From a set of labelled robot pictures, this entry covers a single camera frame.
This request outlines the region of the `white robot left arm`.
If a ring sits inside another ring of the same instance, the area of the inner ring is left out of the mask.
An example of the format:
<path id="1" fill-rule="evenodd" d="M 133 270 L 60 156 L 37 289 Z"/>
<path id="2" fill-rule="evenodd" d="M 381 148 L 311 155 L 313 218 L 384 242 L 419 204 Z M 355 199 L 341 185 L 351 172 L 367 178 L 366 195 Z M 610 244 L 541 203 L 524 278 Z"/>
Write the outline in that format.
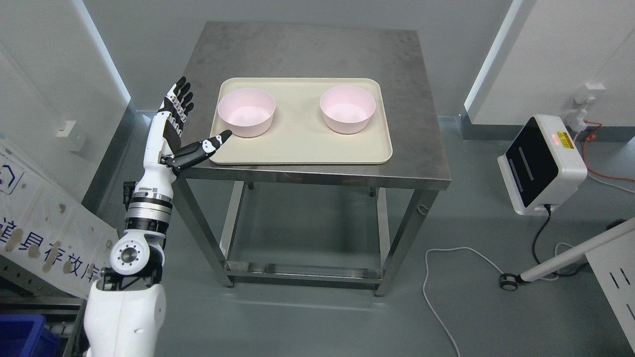
<path id="1" fill-rule="evenodd" d="M 148 164 L 139 182 L 125 186 L 124 233 L 89 291 L 83 323 L 87 357 L 155 355 L 167 312 L 161 279 L 175 179 L 171 169 Z"/>

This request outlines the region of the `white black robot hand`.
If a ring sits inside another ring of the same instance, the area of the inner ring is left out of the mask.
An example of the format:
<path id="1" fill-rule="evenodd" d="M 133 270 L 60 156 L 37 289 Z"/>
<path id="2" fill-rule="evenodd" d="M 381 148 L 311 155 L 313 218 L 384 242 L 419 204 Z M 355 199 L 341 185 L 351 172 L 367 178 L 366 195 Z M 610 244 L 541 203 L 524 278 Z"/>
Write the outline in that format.
<path id="1" fill-rule="evenodd" d="M 146 172 L 170 170 L 175 174 L 208 160 L 232 136 L 225 130 L 208 139 L 182 145 L 181 136 L 193 110 L 193 92 L 186 77 L 168 90 L 152 118 L 146 142 L 143 167 Z"/>

